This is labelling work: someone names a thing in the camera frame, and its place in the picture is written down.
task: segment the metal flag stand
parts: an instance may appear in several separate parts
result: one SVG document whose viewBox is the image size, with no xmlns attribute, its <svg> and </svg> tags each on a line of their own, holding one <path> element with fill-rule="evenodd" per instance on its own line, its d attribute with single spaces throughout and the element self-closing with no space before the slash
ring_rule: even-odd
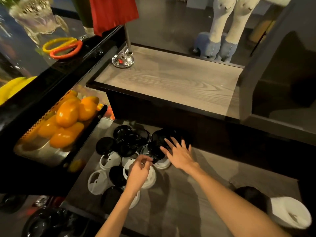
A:
<svg viewBox="0 0 316 237">
<path fill-rule="evenodd" d="M 112 63 L 117 68 L 127 68 L 134 64 L 130 37 L 128 36 L 126 24 L 124 24 L 123 26 L 127 45 L 118 54 L 112 57 Z"/>
</svg>

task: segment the plastic bracelet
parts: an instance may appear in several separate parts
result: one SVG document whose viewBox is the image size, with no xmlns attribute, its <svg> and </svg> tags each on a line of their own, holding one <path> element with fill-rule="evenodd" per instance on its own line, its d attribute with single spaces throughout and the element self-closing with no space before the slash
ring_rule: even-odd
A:
<svg viewBox="0 0 316 237">
<path fill-rule="evenodd" d="M 53 49 L 50 49 L 50 50 L 47 49 L 47 48 L 48 48 L 49 46 L 51 46 L 52 44 L 55 44 L 55 43 L 57 43 L 57 42 L 62 42 L 62 41 L 66 41 L 66 42 L 60 44 L 58 47 L 55 47 L 55 48 L 53 48 Z M 56 50 L 56 49 L 58 49 L 58 48 L 61 48 L 61 47 L 64 47 L 64 46 L 69 46 L 70 44 L 72 44 L 72 43 L 74 43 L 74 42 L 77 42 L 77 39 L 74 38 L 74 37 L 60 37 L 60 38 L 56 38 L 56 39 L 53 39 L 53 40 L 50 40 L 50 41 L 46 42 L 46 43 L 43 45 L 42 49 L 43 49 L 43 51 L 44 51 L 45 53 L 49 54 L 49 53 L 51 53 L 52 51 L 54 51 L 54 50 Z"/>
<path fill-rule="evenodd" d="M 56 55 L 57 53 L 59 53 L 61 51 L 65 51 L 67 49 L 74 48 L 74 47 L 76 47 L 76 48 L 73 51 L 69 52 L 68 54 Z M 49 53 L 49 55 L 50 55 L 51 58 L 58 59 L 58 60 L 59 59 L 66 59 L 66 58 L 69 58 L 69 57 L 72 57 L 72 56 L 76 55 L 80 51 L 81 47 L 82 47 L 82 41 L 79 40 L 76 43 L 71 44 L 69 46 L 64 46 L 64 47 L 58 48 L 58 49 L 56 49 L 54 51 L 51 51 Z"/>
</svg>

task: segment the countertop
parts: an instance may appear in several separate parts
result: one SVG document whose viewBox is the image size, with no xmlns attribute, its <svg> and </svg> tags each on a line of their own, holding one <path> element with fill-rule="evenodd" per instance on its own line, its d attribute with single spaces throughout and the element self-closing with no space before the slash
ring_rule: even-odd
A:
<svg viewBox="0 0 316 237">
<path fill-rule="evenodd" d="M 109 120 L 105 118 L 100 121 L 99 126 L 104 125 L 104 121 L 108 127 Z M 113 130 L 121 124 L 129 123 L 115 120 L 107 129 L 97 129 L 97 136 L 112 136 Z M 150 133 L 160 129 L 142 126 Z M 94 146 L 91 141 L 88 141 L 88 146 L 84 146 L 79 155 L 85 152 L 85 148 L 89 148 L 91 157 L 62 206 L 102 222 L 107 215 L 100 207 L 101 195 L 93 195 L 87 188 L 89 176 L 100 169 L 101 156 L 96 152 L 92 153 Z M 229 188 L 253 186 L 268 197 L 290 196 L 301 200 L 296 179 L 196 148 L 192 149 L 193 156 L 200 166 Z M 232 236 L 194 179 L 173 165 L 166 170 L 156 169 L 156 174 L 155 185 L 150 189 L 141 189 L 140 201 L 129 210 L 124 227 L 150 237 Z"/>
<path fill-rule="evenodd" d="M 132 50 L 133 66 L 119 69 L 109 64 L 95 81 L 109 89 L 116 87 L 239 119 L 235 89 L 243 68 L 139 46 L 132 46 Z"/>
</svg>

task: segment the yellow ring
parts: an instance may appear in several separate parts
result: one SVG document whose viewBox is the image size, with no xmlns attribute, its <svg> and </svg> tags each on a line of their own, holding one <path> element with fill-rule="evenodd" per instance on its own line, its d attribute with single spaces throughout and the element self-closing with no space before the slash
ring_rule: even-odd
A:
<svg viewBox="0 0 316 237">
<path fill-rule="evenodd" d="M 57 43 L 57 42 L 61 42 L 61 41 L 66 41 L 66 42 L 60 44 L 58 47 L 55 47 L 55 48 L 53 48 L 53 49 L 50 49 L 50 50 L 47 49 L 47 48 L 48 48 L 49 46 L 51 46 L 52 44 Z M 43 51 L 44 51 L 45 53 L 49 54 L 51 51 L 54 51 L 54 50 L 56 50 L 57 48 L 61 48 L 61 47 L 64 47 L 64 46 L 68 46 L 68 45 L 70 45 L 70 44 L 72 44 L 72 43 L 74 43 L 74 42 L 76 42 L 76 41 L 77 41 L 77 39 L 74 38 L 74 37 L 60 37 L 60 38 L 56 38 L 56 39 L 53 39 L 53 40 L 50 40 L 50 41 L 46 42 L 46 43 L 43 45 L 42 49 L 43 49 Z"/>
</svg>

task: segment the red flag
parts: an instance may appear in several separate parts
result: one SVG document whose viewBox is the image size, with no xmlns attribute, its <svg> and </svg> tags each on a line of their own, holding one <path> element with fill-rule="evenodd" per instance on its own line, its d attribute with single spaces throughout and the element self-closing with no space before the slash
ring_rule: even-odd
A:
<svg viewBox="0 0 316 237">
<path fill-rule="evenodd" d="M 135 0 L 90 0 L 96 35 L 139 18 Z"/>
</svg>

